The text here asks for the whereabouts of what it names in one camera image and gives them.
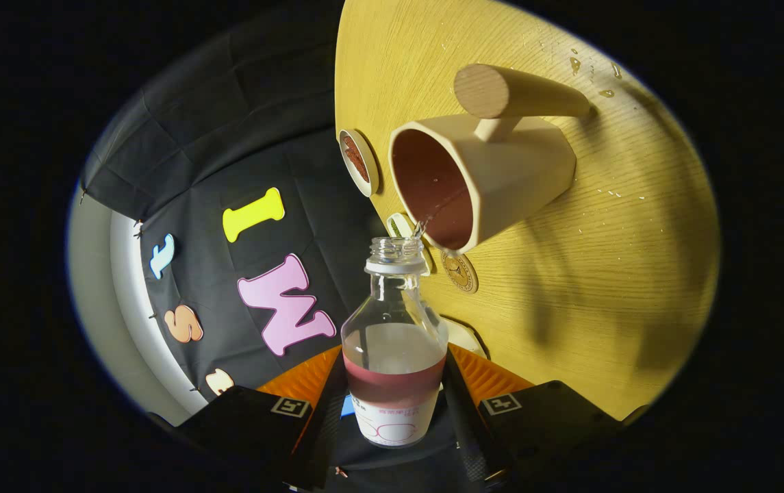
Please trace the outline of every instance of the glass bottle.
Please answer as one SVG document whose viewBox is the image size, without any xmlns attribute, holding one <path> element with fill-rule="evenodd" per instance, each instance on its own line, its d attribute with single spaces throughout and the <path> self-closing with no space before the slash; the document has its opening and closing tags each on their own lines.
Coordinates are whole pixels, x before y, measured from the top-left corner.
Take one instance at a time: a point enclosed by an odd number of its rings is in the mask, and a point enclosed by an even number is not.
<svg viewBox="0 0 784 493">
<path fill-rule="evenodd" d="M 446 325 L 420 298 L 419 238 L 373 238 L 370 296 L 342 325 L 342 352 L 358 427 L 376 446 L 425 436 L 447 353 Z"/>
</svg>

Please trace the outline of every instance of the pink letter w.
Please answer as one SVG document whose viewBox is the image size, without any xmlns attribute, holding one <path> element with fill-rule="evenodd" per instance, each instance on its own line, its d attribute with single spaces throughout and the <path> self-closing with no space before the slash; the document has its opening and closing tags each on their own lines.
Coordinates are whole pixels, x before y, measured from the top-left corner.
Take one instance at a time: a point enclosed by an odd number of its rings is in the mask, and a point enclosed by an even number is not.
<svg viewBox="0 0 784 493">
<path fill-rule="evenodd" d="M 236 284 L 239 296 L 246 306 L 276 311 L 261 333 L 264 343 L 276 356 L 284 355 L 286 347 L 301 340 L 320 334 L 331 337 L 336 333 L 334 322 L 321 310 L 313 315 L 311 321 L 297 325 L 316 304 L 316 297 L 308 294 L 286 296 L 282 293 L 289 290 L 306 290 L 308 286 L 307 271 L 304 270 L 301 259 L 293 253 L 286 255 L 282 265 L 254 279 L 240 279 Z"/>
</svg>

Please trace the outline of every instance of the foam letter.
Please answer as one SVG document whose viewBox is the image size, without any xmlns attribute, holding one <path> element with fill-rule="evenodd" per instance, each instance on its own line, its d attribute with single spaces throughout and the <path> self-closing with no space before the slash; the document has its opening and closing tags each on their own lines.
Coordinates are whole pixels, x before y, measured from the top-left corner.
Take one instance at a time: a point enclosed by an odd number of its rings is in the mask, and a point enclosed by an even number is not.
<svg viewBox="0 0 784 493">
<path fill-rule="evenodd" d="M 254 279 L 240 279 L 236 284 L 246 306 L 276 311 L 261 333 L 264 343 L 276 356 L 284 355 L 286 347 L 301 340 L 317 335 L 331 337 L 336 333 L 334 322 L 321 310 L 313 315 L 311 321 L 297 325 L 316 304 L 316 297 L 308 294 L 285 296 L 282 293 L 295 288 L 306 290 L 308 286 L 307 271 L 303 269 L 301 259 L 293 253 L 286 256 L 282 265 Z"/>
<path fill-rule="evenodd" d="M 197 313 L 185 305 L 176 307 L 175 312 L 171 309 L 164 313 L 164 322 L 166 328 L 169 329 L 173 339 L 181 343 L 186 343 L 189 340 L 203 339 L 203 328 L 200 327 L 200 321 L 197 320 Z"/>
<path fill-rule="evenodd" d="M 282 196 L 276 187 L 269 188 L 263 197 L 245 205 L 237 210 L 226 209 L 222 214 L 222 227 L 230 243 L 236 241 L 239 233 L 253 227 L 267 219 L 284 218 L 285 207 L 282 206 Z"/>
<path fill-rule="evenodd" d="M 151 261 L 148 261 L 148 265 L 151 267 L 151 272 L 154 272 L 154 277 L 160 279 L 160 271 L 163 270 L 165 266 L 170 265 L 170 262 L 173 261 L 173 253 L 175 253 L 173 235 L 167 234 L 164 236 L 163 249 L 158 250 L 157 245 L 155 244 L 154 255 L 151 256 Z"/>
<path fill-rule="evenodd" d="M 208 384 L 210 390 L 216 393 L 216 396 L 222 395 L 223 391 L 228 390 L 234 385 L 230 375 L 220 368 L 216 368 L 216 371 L 206 375 L 206 384 Z"/>
</svg>

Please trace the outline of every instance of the beige mug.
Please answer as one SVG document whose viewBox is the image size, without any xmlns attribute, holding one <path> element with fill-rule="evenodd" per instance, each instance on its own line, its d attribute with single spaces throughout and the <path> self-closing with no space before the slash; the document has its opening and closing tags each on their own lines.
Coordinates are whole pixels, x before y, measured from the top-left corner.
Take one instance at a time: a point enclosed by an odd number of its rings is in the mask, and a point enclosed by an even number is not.
<svg viewBox="0 0 784 493">
<path fill-rule="evenodd" d="M 574 88 L 532 74 L 469 65 L 455 76 L 469 114 L 413 121 L 392 131 L 395 190 L 425 237 L 465 253 L 570 187 L 577 161 L 561 130 L 541 116 L 585 116 Z"/>
</svg>

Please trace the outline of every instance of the yellow table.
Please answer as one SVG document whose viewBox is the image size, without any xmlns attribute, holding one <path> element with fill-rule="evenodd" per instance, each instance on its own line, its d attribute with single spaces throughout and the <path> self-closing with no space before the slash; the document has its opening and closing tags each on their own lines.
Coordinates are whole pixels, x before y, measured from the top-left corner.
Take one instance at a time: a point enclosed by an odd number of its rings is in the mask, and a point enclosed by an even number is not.
<svg viewBox="0 0 784 493">
<path fill-rule="evenodd" d="M 423 297 L 474 327 L 493 362 L 532 383 L 565 381 L 624 418 L 679 371 L 711 308 L 720 229 L 705 169 L 624 66 L 540 18 L 490 0 L 348 0 L 336 127 L 360 130 L 372 146 L 380 174 L 372 202 L 383 220 L 404 212 L 389 133 L 464 113 L 453 79 L 477 62 L 569 84 L 597 113 L 546 118 L 577 154 L 575 181 L 539 214 L 467 253 L 477 292 L 458 290 L 430 249 L 438 272 L 423 278 Z"/>
</svg>

